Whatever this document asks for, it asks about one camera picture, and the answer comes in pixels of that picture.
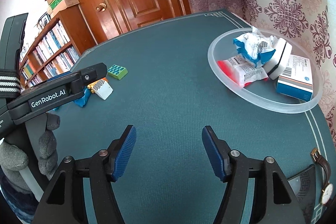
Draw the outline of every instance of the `brown leather watch strap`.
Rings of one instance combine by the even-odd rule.
[[[331,168],[329,162],[320,154],[319,150],[317,148],[314,148],[312,152],[310,153],[313,157],[313,160],[322,166],[324,172],[325,172],[325,182],[323,189],[329,184],[330,176],[331,176]]]

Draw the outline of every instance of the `watch face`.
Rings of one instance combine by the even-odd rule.
[[[333,193],[333,185],[329,183],[326,188],[323,190],[321,203],[325,205]]]

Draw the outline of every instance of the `black and white striped strap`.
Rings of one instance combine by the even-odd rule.
[[[0,69],[0,98],[16,98],[21,93],[21,84],[16,71]]]

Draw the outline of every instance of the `gloved hand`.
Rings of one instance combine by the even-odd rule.
[[[56,139],[52,132],[59,127],[60,117],[47,113],[46,131],[39,139],[39,169],[43,175],[50,179],[57,169]],[[5,141],[0,145],[0,165],[11,183],[12,187],[24,194],[31,193],[26,182],[23,180],[20,170],[28,165],[28,156],[15,145],[10,145]]]

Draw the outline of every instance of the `gold watch buckle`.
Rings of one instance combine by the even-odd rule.
[[[313,161],[316,162],[317,161],[317,158],[319,156],[321,156],[320,154],[320,151],[317,149],[317,148],[314,148],[311,152],[310,152],[312,158],[313,158]]]

